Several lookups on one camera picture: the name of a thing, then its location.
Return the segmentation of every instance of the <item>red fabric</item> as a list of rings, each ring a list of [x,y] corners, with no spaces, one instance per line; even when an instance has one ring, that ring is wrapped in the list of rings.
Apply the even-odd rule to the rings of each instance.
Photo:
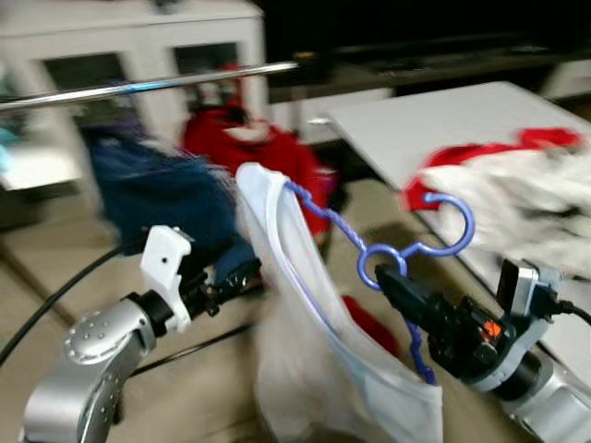
[[[245,142],[233,138],[224,131],[237,126],[228,117],[231,110],[231,107],[224,107],[200,111],[191,117],[183,135],[185,150],[209,157],[212,163],[225,166],[232,175],[243,163],[260,163],[303,186],[312,194],[314,202],[325,208],[328,202],[325,180],[320,176],[320,164],[311,149],[273,125],[262,141]],[[302,210],[313,235],[328,230],[328,221],[305,208]]]
[[[355,323],[375,340],[382,348],[394,356],[398,355],[398,341],[377,319],[359,305],[355,298],[345,295],[343,302]]]
[[[580,134],[565,128],[529,128],[524,129],[514,145],[489,143],[487,145],[470,144],[453,146],[435,152],[427,158],[420,169],[435,166],[462,164],[482,155],[497,154],[508,150],[546,150],[550,148],[574,147],[582,143]],[[440,203],[426,203],[423,196],[427,192],[434,192],[415,176],[408,186],[403,189],[402,198],[407,210],[437,210]]]

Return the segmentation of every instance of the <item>metal rod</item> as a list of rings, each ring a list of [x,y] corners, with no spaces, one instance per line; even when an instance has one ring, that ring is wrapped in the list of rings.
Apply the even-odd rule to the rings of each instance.
[[[136,94],[150,90],[166,90],[182,86],[197,85],[213,81],[231,80],[234,78],[266,76],[277,74],[297,68],[296,62],[271,63],[262,66],[247,66],[235,71],[214,72],[210,74],[194,74],[172,78],[157,78],[147,81],[127,83],[118,86],[105,86],[85,90],[71,90],[57,92],[56,94],[43,94],[21,99],[0,102],[0,114],[10,114],[27,109],[60,106],[77,102],[90,102],[94,100],[114,97],[116,95]]]

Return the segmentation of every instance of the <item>cable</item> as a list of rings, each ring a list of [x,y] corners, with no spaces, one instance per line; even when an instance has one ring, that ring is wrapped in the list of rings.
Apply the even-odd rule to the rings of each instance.
[[[128,250],[130,247],[137,246],[144,240],[138,240],[131,243],[126,243],[123,245],[119,245],[103,256],[94,260],[90,265],[86,268],[81,270],[78,274],[72,277],[64,286],[62,286],[56,293],[52,296],[48,297],[41,307],[35,311],[35,313],[25,322],[24,325],[20,327],[17,333],[10,339],[10,341],[6,344],[2,352],[0,353],[0,367],[2,367],[10,354],[15,350],[18,344],[25,338],[25,336],[29,333],[33,326],[43,317],[55,303],[70,289],[72,289],[77,283],[79,283],[82,279],[88,276],[91,272],[95,269],[99,268],[103,263],[109,261],[111,258],[118,256],[122,252]]]
[[[575,306],[573,302],[568,300],[560,300],[559,307],[561,314],[573,314],[580,317],[584,322],[591,326],[591,314],[586,312],[584,309]]]
[[[156,367],[166,365],[167,363],[172,363],[173,361],[178,360],[179,358],[183,358],[183,357],[190,355],[192,353],[196,353],[197,351],[200,351],[204,348],[212,346],[215,343],[218,343],[220,341],[224,341],[226,339],[234,337],[235,335],[241,334],[242,332],[246,332],[247,330],[253,328],[253,326],[254,325],[248,325],[248,324],[242,325],[242,326],[239,326],[238,328],[228,330],[224,334],[218,335],[217,337],[214,337],[213,339],[204,341],[202,343],[194,344],[193,346],[189,346],[188,348],[185,348],[184,350],[179,351],[178,353],[173,353],[172,355],[161,358],[160,360],[156,360],[155,362],[150,363],[149,365],[139,367],[131,374],[131,376],[129,376],[129,378],[139,376],[140,374],[143,374],[144,372],[148,372],[151,369],[155,369]]]

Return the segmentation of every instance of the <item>white table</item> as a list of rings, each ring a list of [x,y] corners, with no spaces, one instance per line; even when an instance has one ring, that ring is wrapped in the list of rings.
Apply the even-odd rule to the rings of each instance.
[[[445,146],[514,142],[516,130],[524,127],[564,126],[591,135],[586,120],[510,83],[363,103],[333,109],[328,117],[343,139],[394,189],[403,188],[427,156]],[[420,216],[440,236],[436,213]],[[496,293],[500,268],[492,254],[468,248],[460,259],[485,290]],[[561,297],[591,311],[591,284],[566,281]],[[591,329],[582,320],[555,317],[543,343],[591,386]]]

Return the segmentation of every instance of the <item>floor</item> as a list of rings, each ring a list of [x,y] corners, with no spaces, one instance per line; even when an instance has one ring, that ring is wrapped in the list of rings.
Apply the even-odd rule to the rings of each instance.
[[[401,212],[390,190],[376,181],[349,186],[351,203],[345,218],[369,242],[407,245],[427,239],[427,229]],[[44,222],[12,231],[4,245],[34,274],[47,292],[56,290],[112,244],[104,225],[90,216],[77,197],[53,200],[44,209]],[[328,268],[340,293],[351,294],[407,344],[400,316],[364,287],[352,272],[356,250],[335,233]],[[471,293],[482,303],[494,304],[453,258],[437,262],[419,258],[411,275],[448,293]],[[138,258],[119,258],[98,269],[64,297],[59,312],[74,318],[110,305],[131,291],[141,291]],[[0,263],[0,342],[36,309],[40,301]],[[183,335],[165,337],[148,361],[205,341],[235,326],[255,321],[265,296],[225,305],[215,318],[200,317]],[[0,377],[0,441],[16,441],[28,396],[52,367],[67,331],[58,315],[46,316],[22,342],[2,369]],[[408,356],[401,360],[409,362]],[[475,394],[436,368],[444,389],[445,441],[511,443],[530,441],[489,396]],[[127,383],[125,420],[115,426],[109,443],[162,441],[246,443],[272,441],[259,418],[253,395],[254,362],[251,337],[243,334],[150,371]],[[348,441],[322,437],[318,441]]]

